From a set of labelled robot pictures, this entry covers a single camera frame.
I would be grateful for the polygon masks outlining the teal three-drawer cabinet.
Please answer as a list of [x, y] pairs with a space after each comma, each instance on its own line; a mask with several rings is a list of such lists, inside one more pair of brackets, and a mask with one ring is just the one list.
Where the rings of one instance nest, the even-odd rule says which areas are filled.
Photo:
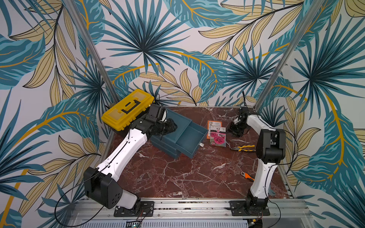
[[162, 133], [158, 130], [157, 135], [150, 138], [152, 145], [174, 159], [178, 159], [181, 154], [192, 157], [185, 144], [192, 120], [168, 108], [166, 112]]

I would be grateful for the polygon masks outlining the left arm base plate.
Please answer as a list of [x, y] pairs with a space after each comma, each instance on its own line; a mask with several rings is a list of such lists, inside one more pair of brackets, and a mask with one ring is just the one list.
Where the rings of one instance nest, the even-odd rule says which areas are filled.
[[116, 206], [114, 217], [125, 218], [125, 217], [152, 217], [154, 213], [154, 201], [138, 201], [135, 206], [131, 209]]

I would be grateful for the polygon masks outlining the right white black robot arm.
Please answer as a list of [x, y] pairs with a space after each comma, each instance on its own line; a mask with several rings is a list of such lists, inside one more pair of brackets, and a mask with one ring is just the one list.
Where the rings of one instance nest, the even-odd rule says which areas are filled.
[[259, 135], [255, 146], [259, 163], [250, 194], [257, 199], [268, 198], [273, 174], [285, 158], [286, 133], [269, 125], [260, 115], [250, 111], [238, 114], [230, 128], [236, 134], [251, 128]]

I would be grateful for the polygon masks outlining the pink flower seed bag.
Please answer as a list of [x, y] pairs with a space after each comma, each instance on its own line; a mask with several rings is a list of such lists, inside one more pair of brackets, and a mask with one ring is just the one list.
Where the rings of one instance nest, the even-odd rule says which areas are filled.
[[210, 145], [226, 147], [226, 128], [212, 126], [209, 130]]

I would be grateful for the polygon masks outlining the orange white seed bag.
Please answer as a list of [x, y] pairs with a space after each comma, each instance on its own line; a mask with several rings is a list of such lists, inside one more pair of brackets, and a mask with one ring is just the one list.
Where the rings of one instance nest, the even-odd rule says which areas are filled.
[[220, 122], [220, 121], [211, 121], [211, 120], [209, 120], [207, 122], [207, 129], [208, 129], [207, 139], [210, 139], [211, 127], [222, 127], [222, 122]]

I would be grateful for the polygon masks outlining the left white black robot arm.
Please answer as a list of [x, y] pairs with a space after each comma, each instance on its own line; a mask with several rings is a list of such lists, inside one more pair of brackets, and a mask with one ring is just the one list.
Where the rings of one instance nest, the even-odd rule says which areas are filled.
[[171, 118], [164, 122], [144, 119], [134, 121], [120, 145], [97, 168], [84, 172], [84, 188], [87, 197], [111, 209], [115, 206], [132, 209], [138, 197], [125, 191], [117, 183], [126, 165], [135, 153], [153, 136], [173, 133], [178, 126]]

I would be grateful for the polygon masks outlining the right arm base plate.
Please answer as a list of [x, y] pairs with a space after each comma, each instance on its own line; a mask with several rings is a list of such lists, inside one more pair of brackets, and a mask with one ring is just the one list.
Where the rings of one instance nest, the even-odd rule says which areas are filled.
[[229, 201], [232, 216], [269, 216], [271, 213], [266, 199]]

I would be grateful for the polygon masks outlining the teal top drawer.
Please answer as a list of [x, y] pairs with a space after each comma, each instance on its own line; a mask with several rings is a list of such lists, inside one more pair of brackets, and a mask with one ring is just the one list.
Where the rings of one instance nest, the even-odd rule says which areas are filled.
[[207, 133], [206, 128], [190, 122], [176, 142], [177, 150], [192, 159]]

